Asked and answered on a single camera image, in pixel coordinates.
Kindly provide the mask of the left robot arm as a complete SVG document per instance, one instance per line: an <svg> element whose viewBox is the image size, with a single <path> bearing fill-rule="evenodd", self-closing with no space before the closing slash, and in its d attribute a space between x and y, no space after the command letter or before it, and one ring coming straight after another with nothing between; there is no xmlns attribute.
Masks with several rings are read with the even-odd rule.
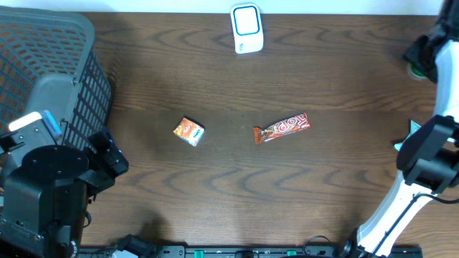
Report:
<svg viewBox="0 0 459 258"><path fill-rule="evenodd" d="M77 257L90 223L90 198L112 187L129 163L107 128L82 150L66 145L32 149L3 186L2 257Z"/></svg>

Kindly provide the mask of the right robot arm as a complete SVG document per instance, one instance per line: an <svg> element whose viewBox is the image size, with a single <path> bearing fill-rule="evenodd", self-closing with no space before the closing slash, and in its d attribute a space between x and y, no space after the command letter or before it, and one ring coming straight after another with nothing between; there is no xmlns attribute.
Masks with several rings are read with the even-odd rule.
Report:
<svg viewBox="0 0 459 258"><path fill-rule="evenodd" d="M458 185L458 1L444 0L435 27L404 53L409 71L437 85L433 117L407 137L397 154L394 184L346 242L342 257L388 257L416 214Z"/></svg>

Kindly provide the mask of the white teal wipes packet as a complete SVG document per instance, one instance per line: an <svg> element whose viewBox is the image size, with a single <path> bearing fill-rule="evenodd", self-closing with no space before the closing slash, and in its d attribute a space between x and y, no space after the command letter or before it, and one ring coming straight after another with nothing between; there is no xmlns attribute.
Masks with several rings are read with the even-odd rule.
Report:
<svg viewBox="0 0 459 258"><path fill-rule="evenodd" d="M394 148L397 151L400 151L401 147L404 145L405 141L408 140L414 133L416 133L419 129L421 128L421 125L416 123L415 121L411 120L410 121L410 131L408 132L407 136L405 137L404 140L395 143Z"/></svg>

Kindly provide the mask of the small orange snack box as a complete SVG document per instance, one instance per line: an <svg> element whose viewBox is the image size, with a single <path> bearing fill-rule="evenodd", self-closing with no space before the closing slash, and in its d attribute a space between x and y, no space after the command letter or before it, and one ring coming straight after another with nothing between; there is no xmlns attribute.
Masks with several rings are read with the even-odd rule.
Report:
<svg viewBox="0 0 459 258"><path fill-rule="evenodd" d="M205 129L198 123L188 118L182 118L181 122L175 127L175 136L184 140L188 144L196 147L204 135Z"/></svg>

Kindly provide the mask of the red chocolate bar wrapper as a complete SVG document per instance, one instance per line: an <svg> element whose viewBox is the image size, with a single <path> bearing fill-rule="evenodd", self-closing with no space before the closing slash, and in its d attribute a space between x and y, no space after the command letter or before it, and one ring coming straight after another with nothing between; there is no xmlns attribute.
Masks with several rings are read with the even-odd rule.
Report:
<svg viewBox="0 0 459 258"><path fill-rule="evenodd" d="M281 120L272 124L271 126L262 129L254 127L255 142L257 144L268 142L275 138L289 135L291 133L297 133L299 131L308 129L311 127L311 122L306 113L294 115L290 118Z"/></svg>

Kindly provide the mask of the green lid jar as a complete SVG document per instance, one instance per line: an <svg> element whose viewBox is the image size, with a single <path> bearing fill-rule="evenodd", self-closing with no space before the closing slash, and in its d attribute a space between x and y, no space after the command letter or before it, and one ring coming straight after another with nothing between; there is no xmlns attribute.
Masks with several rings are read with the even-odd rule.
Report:
<svg viewBox="0 0 459 258"><path fill-rule="evenodd" d="M423 75L418 69L416 69L411 63L407 65L407 73L414 80L426 80L427 79L427 77Z"/></svg>

